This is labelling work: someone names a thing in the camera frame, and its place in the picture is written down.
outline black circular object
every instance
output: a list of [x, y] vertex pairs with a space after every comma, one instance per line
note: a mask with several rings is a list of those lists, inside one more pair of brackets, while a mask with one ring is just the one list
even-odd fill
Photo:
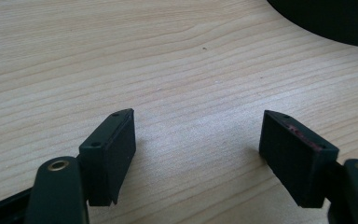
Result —
[[268, 0], [286, 19], [298, 26], [358, 46], [358, 0]]

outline wood grain surface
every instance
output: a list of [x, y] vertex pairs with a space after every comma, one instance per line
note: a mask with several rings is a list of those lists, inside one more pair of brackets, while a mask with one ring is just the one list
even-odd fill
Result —
[[358, 158], [358, 48], [258, 0], [0, 0], [0, 200], [133, 108], [118, 205], [91, 223], [327, 223], [258, 155], [263, 111]]

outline light wood tabletop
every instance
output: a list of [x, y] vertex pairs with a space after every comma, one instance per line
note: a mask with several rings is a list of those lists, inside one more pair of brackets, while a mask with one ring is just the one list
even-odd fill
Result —
[[260, 158], [263, 112], [358, 159], [358, 47], [265, 0], [0, 0], [0, 200], [126, 108], [137, 151], [90, 223], [327, 223]]

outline wooden table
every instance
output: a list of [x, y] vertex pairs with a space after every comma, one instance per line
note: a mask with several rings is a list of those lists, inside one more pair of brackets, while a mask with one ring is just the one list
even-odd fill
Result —
[[326, 223], [259, 157], [263, 111], [358, 158], [358, 48], [267, 1], [0, 1], [0, 200], [129, 107], [137, 152], [91, 223]]

